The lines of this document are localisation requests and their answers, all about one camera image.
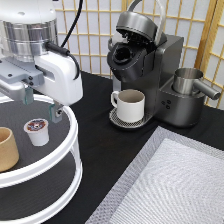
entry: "stainless steel pitcher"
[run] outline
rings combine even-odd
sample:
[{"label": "stainless steel pitcher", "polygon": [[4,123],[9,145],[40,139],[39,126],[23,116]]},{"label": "stainless steel pitcher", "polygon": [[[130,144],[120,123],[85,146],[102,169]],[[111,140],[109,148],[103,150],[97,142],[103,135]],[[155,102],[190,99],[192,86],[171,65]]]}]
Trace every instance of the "stainless steel pitcher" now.
[{"label": "stainless steel pitcher", "polygon": [[212,100],[217,100],[220,92],[201,81],[202,77],[203,72],[196,68],[179,68],[175,71],[173,89],[183,95],[202,92]]}]

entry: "coffee pod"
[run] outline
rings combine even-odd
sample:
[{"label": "coffee pod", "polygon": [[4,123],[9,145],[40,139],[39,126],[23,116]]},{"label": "coffee pod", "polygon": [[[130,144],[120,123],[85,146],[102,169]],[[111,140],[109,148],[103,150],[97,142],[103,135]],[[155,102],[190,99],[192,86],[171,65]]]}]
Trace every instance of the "coffee pod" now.
[{"label": "coffee pod", "polygon": [[0,128],[0,172],[12,168],[19,160],[19,152],[12,130]]},{"label": "coffee pod", "polygon": [[34,146],[43,146],[49,142],[48,121],[45,119],[38,118],[27,122],[24,131]]}]

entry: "round tray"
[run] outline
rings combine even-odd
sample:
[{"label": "round tray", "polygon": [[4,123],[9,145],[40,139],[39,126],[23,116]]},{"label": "round tray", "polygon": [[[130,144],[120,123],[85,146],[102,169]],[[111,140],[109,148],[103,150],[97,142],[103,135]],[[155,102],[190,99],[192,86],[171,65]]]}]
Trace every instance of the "round tray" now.
[{"label": "round tray", "polygon": [[72,154],[34,179],[0,189],[0,223],[43,223],[61,211],[76,193],[82,177],[82,166],[77,169]]},{"label": "round tray", "polygon": [[34,147],[23,131],[23,125],[34,118],[49,120],[48,106],[53,103],[46,96],[34,95],[34,99],[34,103],[25,106],[21,102],[10,102],[8,97],[0,97],[0,127],[12,129],[20,154],[15,167],[0,173],[0,188],[22,183],[46,172],[67,155],[77,140],[75,115],[69,107],[64,107],[67,116],[63,115],[60,123],[51,122],[49,125],[49,143]]}]

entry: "coffee maker lid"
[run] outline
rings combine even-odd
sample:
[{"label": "coffee maker lid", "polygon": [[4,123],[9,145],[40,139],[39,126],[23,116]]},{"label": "coffee maker lid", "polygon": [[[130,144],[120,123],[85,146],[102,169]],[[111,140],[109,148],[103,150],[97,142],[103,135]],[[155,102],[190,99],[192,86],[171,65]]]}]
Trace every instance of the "coffee maker lid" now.
[{"label": "coffee maker lid", "polygon": [[159,27],[147,16],[133,12],[136,5],[142,0],[134,0],[126,12],[121,13],[116,30],[125,35],[132,32],[153,41],[156,46],[164,43],[167,38],[162,32],[165,24],[165,10],[160,0],[156,0],[160,8]]},{"label": "coffee maker lid", "polygon": [[147,38],[149,41],[154,41],[157,26],[151,19],[144,15],[126,11],[121,13],[116,30],[121,34],[133,32]]}]

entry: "cup handle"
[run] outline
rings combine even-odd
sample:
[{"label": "cup handle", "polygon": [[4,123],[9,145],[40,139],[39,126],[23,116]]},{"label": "cup handle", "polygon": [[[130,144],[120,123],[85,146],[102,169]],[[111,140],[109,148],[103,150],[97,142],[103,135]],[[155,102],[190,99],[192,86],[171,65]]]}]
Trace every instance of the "cup handle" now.
[{"label": "cup handle", "polygon": [[112,94],[111,94],[111,103],[112,103],[112,105],[113,105],[115,108],[117,108],[117,104],[116,104],[115,101],[114,101],[114,95],[115,95],[115,94],[117,94],[117,97],[118,97],[119,92],[118,92],[118,91],[114,91],[114,92],[112,92]]}]

